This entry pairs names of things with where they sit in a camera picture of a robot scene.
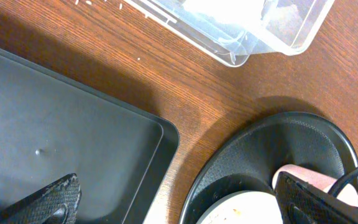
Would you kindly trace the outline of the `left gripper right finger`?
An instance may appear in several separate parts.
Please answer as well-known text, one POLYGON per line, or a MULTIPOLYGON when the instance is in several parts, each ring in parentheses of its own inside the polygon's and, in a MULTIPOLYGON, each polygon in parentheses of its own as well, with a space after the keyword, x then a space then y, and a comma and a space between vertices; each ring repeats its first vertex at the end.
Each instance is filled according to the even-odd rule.
POLYGON ((290 173, 279 173, 275 195, 284 223, 358 224, 358 207, 350 206, 290 173))

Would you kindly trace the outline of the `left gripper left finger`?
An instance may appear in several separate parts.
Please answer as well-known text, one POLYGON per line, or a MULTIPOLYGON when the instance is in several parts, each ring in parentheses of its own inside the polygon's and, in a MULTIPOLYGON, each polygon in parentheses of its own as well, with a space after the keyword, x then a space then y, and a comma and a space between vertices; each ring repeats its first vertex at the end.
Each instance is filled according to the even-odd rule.
POLYGON ((77 175, 67 174, 0 211, 0 223, 75 223, 81 196, 77 175))

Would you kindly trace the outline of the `pink cup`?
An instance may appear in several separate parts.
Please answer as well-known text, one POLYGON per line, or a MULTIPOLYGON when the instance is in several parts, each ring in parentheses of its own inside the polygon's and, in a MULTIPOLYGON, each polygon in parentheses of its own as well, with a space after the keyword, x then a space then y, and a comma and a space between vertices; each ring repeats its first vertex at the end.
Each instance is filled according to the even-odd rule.
MULTIPOLYGON (((325 193, 328 193, 330 188, 334 185, 337 179, 330 177, 328 175, 315 172, 313 170, 306 169, 304 167, 296 166, 293 164, 288 164, 279 168, 273 175, 272 187, 275 189, 277 184, 278 175, 280 172, 288 172, 295 177, 311 184, 312 186, 322 190, 325 193)), ((351 185, 347 184, 337 196, 337 199, 340 201, 358 207, 358 193, 357 190, 351 185)))

